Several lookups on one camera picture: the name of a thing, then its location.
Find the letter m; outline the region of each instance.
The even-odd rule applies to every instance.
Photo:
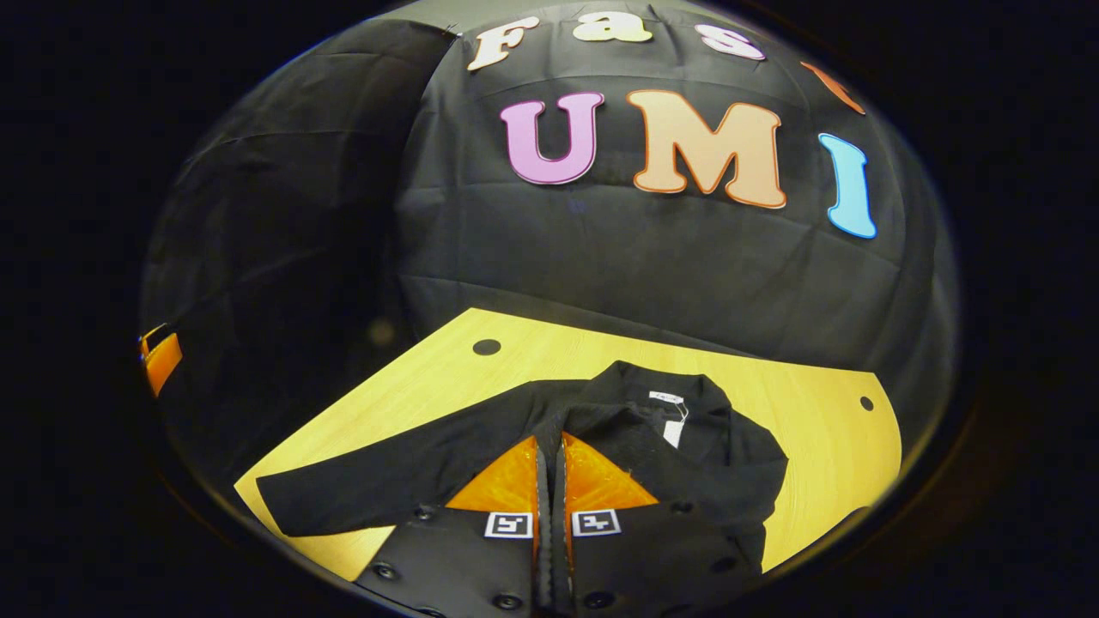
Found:
[[[775,131],[781,122],[775,112],[733,103],[718,130],[711,131],[677,92],[634,90],[626,101],[641,109],[645,120],[645,168],[633,177],[639,189],[675,194],[687,188],[687,178],[676,170],[678,151],[703,194],[718,188],[735,158],[733,179],[725,185],[729,197],[763,208],[786,206],[775,150]]]

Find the blue letter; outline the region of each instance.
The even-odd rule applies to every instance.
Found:
[[[866,196],[866,155],[835,135],[821,133],[820,140],[832,153],[835,166],[835,206],[828,209],[829,220],[848,234],[873,239],[878,229],[870,221],[870,201]]]

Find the pink letter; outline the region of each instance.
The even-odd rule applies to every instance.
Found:
[[[568,154],[556,161],[539,150],[539,117],[542,101],[524,101],[507,107],[500,119],[508,125],[508,157],[520,178],[535,185],[564,185],[591,169],[596,161],[596,108],[603,104],[599,92],[574,92],[557,100],[568,113]]]

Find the clothing tag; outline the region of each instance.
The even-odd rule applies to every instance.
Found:
[[[679,435],[682,432],[684,421],[681,420],[669,420],[664,423],[664,439],[676,449],[679,448]]]
[[[660,401],[667,401],[669,404],[682,404],[684,398],[678,395],[668,395],[667,393],[657,393],[655,390],[648,391],[650,399],[659,399]]]

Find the wooden table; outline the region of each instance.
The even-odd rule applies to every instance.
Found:
[[[492,355],[473,351],[499,341]],[[789,457],[765,522],[763,569],[870,506],[897,478],[900,431],[870,373],[730,356],[469,309],[354,388],[256,463],[235,484],[275,534],[345,580],[355,580],[393,527],[323,537],[282,536],[256,477],[320,462],[402,433],[535,379],[590,379],[614,361],[706,374],[733,408],[770,430]],[[867,410],[861,399],[868,398]],[[393,465],[414,465],[393,462]]]

